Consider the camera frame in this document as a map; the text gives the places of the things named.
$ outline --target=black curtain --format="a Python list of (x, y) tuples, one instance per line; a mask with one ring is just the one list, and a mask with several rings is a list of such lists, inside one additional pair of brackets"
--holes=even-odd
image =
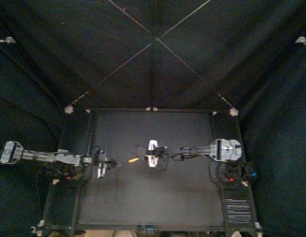
[[(0, 39), (11, 36), (0, 25)], [(61, 105), (19, 44), (0, 44), (0, 150), (6, 141), (57, 150)], [(46, 183), (37, 168), (0, 167), (0, 236), (29, 236), (41, 218)]]
[(259, 220), (267, 236), (306, 236), (306, 45), (291, 44), (261, 82), (241, 117)]

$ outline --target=black fabric enclosure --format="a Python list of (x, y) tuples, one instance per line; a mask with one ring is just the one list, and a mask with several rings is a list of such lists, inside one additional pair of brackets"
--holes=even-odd
[[(0, 149), (55, 151), (66, 106), (234, 107), (264, 234), (306, 236), (299, 36), (306, 0), (0, 0)], [(30, 166), (0, 167), (0, 236), (29, 236), (46, 184)]]

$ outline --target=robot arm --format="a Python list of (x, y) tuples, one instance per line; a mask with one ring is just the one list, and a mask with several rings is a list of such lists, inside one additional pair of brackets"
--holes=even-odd
[(54, 178), (70, 179), (78, 171), (88, 166), (97, 166), (97, 177), (102, 178), (105, 170), (116, 168), (120, 164), (106, 157), (106, 150), (98, 148), (93, 158), (58, 150), (53, 153), (43, 153), (25, 150), (18, 142), (5, 143), (0, 154), (0, 165), (15, 165), (17, 163), (33, 163), (47, 168), (46, 175)]
[(241, 145), (236, 140), (216, 139), (209, 146), (181, 147), (181, 159), (206, 156), (216, 162), (234, 162), (241, 157)]

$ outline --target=orange object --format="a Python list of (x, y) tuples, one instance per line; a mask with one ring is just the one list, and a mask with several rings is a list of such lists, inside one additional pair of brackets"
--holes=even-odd
[(128, 163), (133, 163), (133, 162), (136, 162), (136, 161), (138, 161), (140, 160), (140, 158), (132, 158), (129, 161), (128, 161)]

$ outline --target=wire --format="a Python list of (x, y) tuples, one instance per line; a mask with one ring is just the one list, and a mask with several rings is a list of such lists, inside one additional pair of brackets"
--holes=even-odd
[(121, 69), (136, 57), (137, 55), (141, 54), (141, 52), (150, 46), (150, 44), (148, 44), (117, 68), (116, 70), (93, 86), (93, 88), (85, 92), (74, 101), (71, 101), (70, 105), (74, 105), (89, 93), (90, 91), (93, 91), (93, 89), (100, 86), (102, 84), (102, 82), (118, 71), (118, 69)]
[(164, 168), (158, 168), (158, 166), (156, 166), (156, 168), (161, 171), (165, 171), (166, 170), (166, 167), (168, 167), (168, 160), (169, 160), (169, 157), (166, 158), (166, 163), (165, 163), (165, 167)]
[(166, 44), (160, 40), (160, 38), (156, 38), (156, 40), (160, 42), (160, 44), (165, 47), (165, 49), (172, 53), (172, 55), (177, 58), (177, 60), (181, 62), (181, 64), (192, 71), (192, 73), (197, 76), (198, 79), (202, 80), (202, 82), (206, 84), (206, 86), (210, 88), (210, 90), (217, 94), (220, 99), (229, 105), (229, 107), (233, 107), (233, 105), (229, 103), (226, 98), (213, 89), (212, 85), (205, 81), (205, 79), (194, 72), (194, 70), (190, 68), (190, 66), (186, 64), (186, 62), (178, 57), (178, 55), (170, 50), (170, 48), (166, 46)]
[(166, 34), (169, 31), (172, 31), (172, 30), (177, 27), (177, 25), (180, 25), (180, 23), (181, 23), (182, 21), (185, 21), (185, 19), (188, 19), (188, 18), (197, 12), (197, 10), (198, 10), (200, 8), (202, 8), (209, 2), (210, 2), (210, 0), (208, 0), (204, 4), (201, 4), (200, 7), (197, 7), (196, 10), (194, 10), (190, 14), (188, 14), (188, 16), (186, 16), (182, 20), (180, 20), (178, 23), (177, 23), (158, 38), (161, 38), (162, 36), (165, 36), (165, 34)]
[(118, 7), (110, 0), (108, 0), (114, 6), (116, 6), (116, 8), (132, 19), (132, 21), (148, 32), (148, 33), (150, 33), (149, 32), (149, 30), (144, 27), (144, 25), (126, 13), (126, 9), (124, 8), (121, 8), (121, 7)]

